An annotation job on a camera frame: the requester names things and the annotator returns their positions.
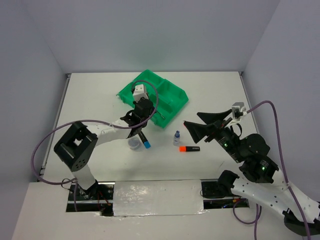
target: green tray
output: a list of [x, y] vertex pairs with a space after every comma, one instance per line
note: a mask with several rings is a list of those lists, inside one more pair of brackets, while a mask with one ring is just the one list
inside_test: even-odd
[[[188, 96], [184, 90], [174, 85], [167, 79], [164, 79], [150, 70], [143, 71], [132, 82], [136, 80], [145, 80], [153, 84], [158, 91], [159, 104], [157, 112], [153, 115], [151, 120], [155, 125], [165, 128], [168, 123], [177, 115], [177, 113], [188, 102]], [[134, 107], [134, 98], [131, 93], [132, 82], [130, 82], [124, 89], [122, 89], [117, 96], [125, 103]], [[148, 92], [150, 100], [156, 105], [156, 94], [153, 88], [144, 83]]]

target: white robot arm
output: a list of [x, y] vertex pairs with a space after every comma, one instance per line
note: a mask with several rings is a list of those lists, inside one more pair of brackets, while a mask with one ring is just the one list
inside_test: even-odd
[[88, 166], [94, 148], [113, 140], [131, 138], [136, 134], [142, 135], [142, 128], [147, 125], [145, 121], [155, 109], [143, 84], [135, 86], [133, 99], [134, 109], [117, 121], [110, 125], [88, 124], [88, 126], [77, 121], [54, 146], [54, 152], [69, 167], [77, 179], [81, 195], [87, 199], [96, 196], [97, 192], [104, 194], [104, 186], [98, 184]]
[[185, 121], [184, 125], [195, 143], [204, 137], [204, 141], [215, 139], [224, 150], [237, 162], [244, 177], [225, 170], [218, 180], [219, 188], [226, 193], [245, 197], [264, 206], [279, 217], [293, 232], [306, 236], [304, 220], [299, 202], [311, 235], [320, 234], [320, 205], [299, 190], [285, 176], [278, 165], [268, 156], [270, 147], [259, 134], [250, 134], [242, 139], [234, 133], [232, 125], [239, 125], [247, 114], [243, 102], [236, 102], [232, 109], [222, 113], [198, 112], [197, 115], [206, 123], [198, 124]]

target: plastic bottle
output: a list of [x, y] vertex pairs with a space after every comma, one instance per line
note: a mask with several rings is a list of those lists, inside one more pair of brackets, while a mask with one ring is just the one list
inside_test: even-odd
[[176, 131], [173, 136], [173, 145], [178, 146], [180, 143], [180, 132]]

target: white table surface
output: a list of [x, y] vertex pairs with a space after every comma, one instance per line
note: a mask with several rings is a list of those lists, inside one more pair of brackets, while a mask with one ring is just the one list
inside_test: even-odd
[[[234, 102], [245, 102], [245, 91], [237, 72], [159, 72], [183, 88], [189, 103], [165, 129], [152, 122], [144, 133], [152, 147], [132, 151], [125, 140], [97, 147], [89, 161], [98, 181], [182, 180], [218, 178], [225, 169], [239, 174], [238, 164], [215, 142], [199, 143], [200, 152], [178, 152], [173, 135], [181, 131], [181, 141], [194, 145], [183, 120], [201, 122], [197, 112], [223, 112]], [[73, 73], [67, 88], [58, 126], [80, 119], [114, 121], [130, 110], [115, 97], [138, 73]], [[242, 122], [243, 135], [255, 133], [251, 115]], [[59, 131], [49, 152], [44, 178], [61, 181], [69, 169], [53, 152], [62, 136]], [[30, 183], [13, 240], [234, 240], [254, 239], [253, 225], [243, 225], [231, 209], [211, 209], [198, 215], [145, 217], [101, 217], [96, 212], [66, 212], [68, 191], [41, 182]], [[238, 208], [244, 221], [255, 217], [255, 205]], [[263, 211], [259, 220], [259, 240], [300, 240], [283, 219]]]
[[[216, 141], [198, 143], [200, 152], [181, 153], [173, 145], [176, 130], [181, 144], [194, 146], [183, 121], [201, 123], [197, 112], [219, 113], [235, 102], [248, 101], [238, 72], [156, 72], [185, 90], [189, 102], [165, 128], [152, 121], [143, 129], [151, 148], [132, 151], [127, 140], [117, 140], [96, 147], [88, 165], [98, 181], [216, 179], [223, 170], [241, 174], [234, 160]], [[83, 119], [112, 122], [132, 109], [116, 94], [139, 75], [127, 73], [73, 73], [57, 125]], [[256, 133], [251, 114], [241, 122], [243, 136]], [[60, 182], [71, 178], [70, 170], [54, 153], [53, 147], [67, 129], [58, 131], [51, 145], [44, 177]]]
[[[66, 212], [68, 191], [42, 182], [30, 183], [12, 240], [253, 240], [254, 226], [243, 225], [232, 209], [198, 215], [101, 217], [97, 212]], [[255, 207], [237, 208], [244, 221]], [[258, 240], [301, 240], [283, 219], [263, 211]]]

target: wire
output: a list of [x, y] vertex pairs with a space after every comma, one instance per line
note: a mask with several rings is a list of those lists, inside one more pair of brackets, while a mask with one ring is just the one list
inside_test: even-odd
[[262, 213], [262, 207], [259, 206], [258, 204], [256, 204], [256, 217], [255, 217], [255, 220], [254, 221], [243, 221], [241, 220], [237, 214], [236, 214], [236, 206], [240, 203], [240, 202], [243, 202], [245, 201], [245, 199], [240, 199], [239, 201], [237, 201], [234, 205], [233, 205], [233, 208], [232, 208], [232, 212], [233, 212], [233, 215], [234, 217], [242, 224], [245, 224], [245, 225], [251, 225], [251, 224], [255, 224], [258, 222], [258, 220], [260, 219], [261, 217], [261, 213]]
[[150, 82], [146, 81], [146, 80], [137, 80], [135, 82], [132, 83], [132, 86], [135, 86], [136, 83], [146, 83], [146, 84], [149, 84], [154, 92], [155, 92], [155, 107], [154, 107], [154, 110], [153, 112], [151, 113], [151, 115], [144, 121], [138, 123], [137, 125], [134, 125], [134, 126], [117, 126], [117, 125], [113, 125], [109, 122], [106, 122], [106, 121], [101, 121], [101, 120], [92, 120], [92, 119], [84, 119], [84, 120], [77, 120], [77, 121], [71, 121], [71, 122], [67, 122], [61, 126], [58, 126], [56, 127], [55, 129], [53, 129], [52, 131], [50, 131], [34, 148], [32, 154], [31, 154], [31, 160], [30, 160], [30, 165], [31, 165], [31, 171], [33, 173], [33, 175], [35, 175], [37, 177], [37, 179], [43, 183], [46, 183], [46, 184], [50, 184], [50, 185], [64, 185], [64, 184], [68, 184], [68, 183], [75, 183], [75, 191], [74, 191], [74, 196], [73, 196], [73, 199], [74, 199], [74, 209], [75, 211], [77, 211], [77, 206], [76, 206], [76, 198], [77, 198], [77, 188], [78, 188], [78, 181], [76, 178], [72, 178], [72, 179], [69, 179], [67, 181], [62, 181], [62, 182], [54, 182], [54, 181], [48, 181], [48, 180], [45, 180], [44, 178], [42, 178], [38, 173], [37, 173], [37, 170], [36, 170], [36, 167], [35, 167], [35, 155], [36, 155], [36, 152], [37, 150], [39, 149], [40, 145], [53, 133], [55, 133], [56, 131], [66, 127], [66, 126], [69, 126], [69, 125], [72, 125], [73, 123], [75, 122], [84, 122], [84, 123], [99, 123], [99, 124], [105, 124], [105, 125], [108, 125], [108, 126], [112, 126], [113, 128], [116, 128], [116, 129], [134, 129], [134, 128], [138, 128], [142, 125], [144, 125], [147, 121], [149, 121], [153, 116], [154, 114], [157, 112], [157, 108], [158, 108], [158, 104], [159, 104], [159, 96], [158, 96], [158, 91], [156, 89], [156, 87], [151, 84]]
[[74, 192], [73, 192], [73, 201], [74, 201], [74, 210], [78, 212], [77, 209], [77, 189], [78, 189], [78, 181], [75, 181]]
[[108, 206], [111, 206], [110, 202], [102, 195], [102, 193], [101, 193], [101, 192], [99, 192], [99, 193], [100, 193], [101, 197], [103, 197], [103, 199], [106, 201], [106, 203], [108, 204]]
[[[256, 110], [258, 107], [260, 107], [262, 104], [270, 104], [273, 110], [273, 115], [274, 115], [274, 121], [275, 121], [275, 130], [276, 130], [276, 138], [277, 138], [277, 142], [278, 142], [278, 148], [279, 148], [279, 155], [280, 155], [280, 162], [281, 162], [281, 166], [282, 166], [282, 172], [283, 172], [283, 176], [285, 179], [285, 182], [288, 184], [289, 183], [289, 179], [288, 179], [288, 175], [287, 175], [287, 171], [286, 171], [286, 167], [285, 167], [285, 161], [284, 161], [284, 157], [283, 157], [283, 153], [282, 153], [282, 147], [281, 147], [281, 141], [280, 141], [280, 133], [279, 133], [279, 123], [278, 123], [278, 115], [277, 115], [277, 111], [276, 111], [276, 107], [275, 105], [269, 101], [269, 100], [265, 100], [260, 102], [259, 104], [257, 104], [256, 106], [254, 106], [253, 108], [249, 109], [247, 111], [247, 113], [251, 113], [252, 111]], [[302, 219], [303, 219], [303, 223], [304, 223], [304, 227], [305, 227], [305, 231], [306, 231], [306, 235], [307, 235], [307, 239], [311, 240], [311, 235], [310, 235], [310, 229], [308, 226], [308, 222], [305, 216], [304, 211], [302, 210], [302, 207], [294, 193], [294, 191], [292, 190], [291, 186], [288, 186], [288, 189], [301, 213]]]
[[254, 236], [254, 240], [257, 240], [257, 227], [258, 227], [258, 220], [261, 216], [261, 212], [262, 212], [262, 207], [260, 206], [260, 212], [259, 212], [259, 205], [256, 204], [256, 212], [255, 212], [255, 221], [254, 221], [254, 231], [253, 231], [253, 236]]
[[101, 212], [100, 205], [99, 205], [99, 193], [97, 194], [97, 200], [98, 200], [98, 209], [99, 209], [99, 212]]
[[64, 178], [64, 179], [62, 179], [62, 181], [61, 181], [61, 187], [63, 188], [63, 189], [67, 189], [67, 190], [69, 190], [70, 192], [72, 192], [73, 193], [73, 190], [71, 189], [71, 188], [66, 188], [66, 187], [64, 187], [64, 181], [65, 180], [70, 180], [69, 178]]

